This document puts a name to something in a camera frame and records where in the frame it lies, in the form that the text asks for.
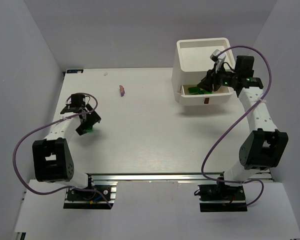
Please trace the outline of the green long lego brick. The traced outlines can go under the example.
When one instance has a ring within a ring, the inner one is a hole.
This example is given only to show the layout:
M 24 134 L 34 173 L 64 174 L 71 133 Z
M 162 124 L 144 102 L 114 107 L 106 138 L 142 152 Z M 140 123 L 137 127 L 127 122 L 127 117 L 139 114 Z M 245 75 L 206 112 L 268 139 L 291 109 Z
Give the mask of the green long lego brick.
M 212 94 L 211 92 L 205 91 L 205 90 L 200 90 L 198 92 L 200 95 L 207 95 L 207 94 Z

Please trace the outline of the green lego plate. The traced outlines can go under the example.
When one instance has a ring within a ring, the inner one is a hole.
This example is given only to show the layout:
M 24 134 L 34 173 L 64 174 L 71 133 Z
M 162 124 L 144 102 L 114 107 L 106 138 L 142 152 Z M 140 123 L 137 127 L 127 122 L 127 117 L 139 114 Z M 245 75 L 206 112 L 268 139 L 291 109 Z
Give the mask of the green lego plate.
M 187 90 L 190 95 L 198 95 L 201 91 L 199 87 L 189 87 Z

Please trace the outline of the purple arched lego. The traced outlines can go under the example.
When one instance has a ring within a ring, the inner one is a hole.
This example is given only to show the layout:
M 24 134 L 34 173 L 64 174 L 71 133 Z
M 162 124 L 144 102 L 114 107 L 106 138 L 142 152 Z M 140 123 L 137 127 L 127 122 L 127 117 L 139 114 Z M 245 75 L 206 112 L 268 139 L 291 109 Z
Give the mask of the purple arched lego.
M 119 86 L 120 96 L 123 97 L 125 95 L 125 89 L 122 85 Z

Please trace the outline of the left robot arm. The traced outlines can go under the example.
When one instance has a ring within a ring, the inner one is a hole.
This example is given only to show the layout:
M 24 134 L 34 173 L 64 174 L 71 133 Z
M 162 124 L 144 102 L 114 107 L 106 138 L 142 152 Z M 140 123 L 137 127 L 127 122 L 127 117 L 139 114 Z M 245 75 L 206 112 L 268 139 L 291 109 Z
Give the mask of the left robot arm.
M 89 100 L 92 95 L 74 93 L 60 112 L 60 122 L 43 140 L 32 144 L 35 178 L 39 182 L 59 183 L 79 189 L 90 188 L 91 176 L 75 169 L 69 149 L 69 142 L 74 134 L 82 136 L 92 130 L 101 117 Z

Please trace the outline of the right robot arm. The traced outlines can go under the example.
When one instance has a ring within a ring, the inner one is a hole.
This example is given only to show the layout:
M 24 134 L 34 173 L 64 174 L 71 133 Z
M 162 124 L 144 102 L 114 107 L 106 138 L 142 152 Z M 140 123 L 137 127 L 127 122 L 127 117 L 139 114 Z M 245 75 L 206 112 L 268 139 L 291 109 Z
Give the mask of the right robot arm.
M 247 119 L 249 135 L 239 149 L 238 161 L 221 177 L 218 182 L 231 187 L 241 186 L 251 176 L 278 166 L 289 137 L 279 131 L 268 111 L 263 83 L 254 77 L 254 57 L 239 55 L 231 71 L 224 68 L 225 56 L 211 56 L 212 69 L 198 83 L 206 91 L 217 91 L 220 87 L 229 87 L 244 108 L 241 120 Z

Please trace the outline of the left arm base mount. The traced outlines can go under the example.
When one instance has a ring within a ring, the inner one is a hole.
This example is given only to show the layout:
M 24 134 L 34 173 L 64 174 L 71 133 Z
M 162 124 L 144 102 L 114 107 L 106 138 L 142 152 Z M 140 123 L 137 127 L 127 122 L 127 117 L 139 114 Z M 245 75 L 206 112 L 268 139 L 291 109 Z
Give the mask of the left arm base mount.
M 91 186 L 93 191 L 67 190 L 63 208 L 69 210 L 110 210 L 116 199 L 117 184 L 117 181 L 95 180 Z

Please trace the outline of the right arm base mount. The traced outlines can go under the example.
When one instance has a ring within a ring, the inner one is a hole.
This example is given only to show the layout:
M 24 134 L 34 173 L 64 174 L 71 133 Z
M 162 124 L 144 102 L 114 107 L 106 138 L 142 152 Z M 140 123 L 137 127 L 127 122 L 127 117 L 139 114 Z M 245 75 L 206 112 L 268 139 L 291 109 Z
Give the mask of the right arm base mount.
M 246 212 L 248 210 L 243 186 L 229 186 L 202 177 L 193 193 L 199 197 L 202 213 Z

